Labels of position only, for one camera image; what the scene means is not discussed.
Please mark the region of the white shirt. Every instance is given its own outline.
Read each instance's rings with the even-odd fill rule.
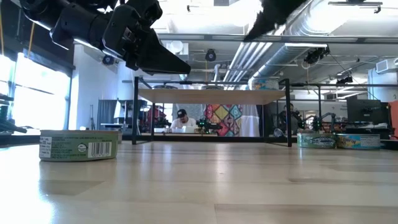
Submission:
[[[182,123],[180,121],[180,118],[177,118],[173,121],[170,128],[182,128],[183,126],[195,127],[196,125],[197,125],[197,121],[195,121],[195,119],[193,119],[193,118],[188,118],[188,121],[186,123]]]

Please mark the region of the baseball cap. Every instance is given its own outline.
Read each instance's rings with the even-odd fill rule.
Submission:
[[[180,109],[179,111],[177,111],[178,118],[183,118],[185,115],[187,115],[187,112],[184,109]]]

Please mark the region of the black robotic arm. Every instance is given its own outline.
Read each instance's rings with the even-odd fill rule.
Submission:
[[[157,0],[20,0],[24,14],[50,30],[63,48],[79,41],[153,73],[190,73],[190,66],[160,43],[150,26],[162,16]],[[110,7],[111,12],[97,9]]]

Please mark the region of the wooden shelf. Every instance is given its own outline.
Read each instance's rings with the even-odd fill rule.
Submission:
[[[282,90],[145,90],[138,95],[153,103],[266,105],[285,96]]]

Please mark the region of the barcode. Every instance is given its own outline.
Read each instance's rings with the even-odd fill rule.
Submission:
[[[88,157],[98,158],[111,156],[112,143],[111,142],[90,142],[88,143]]]

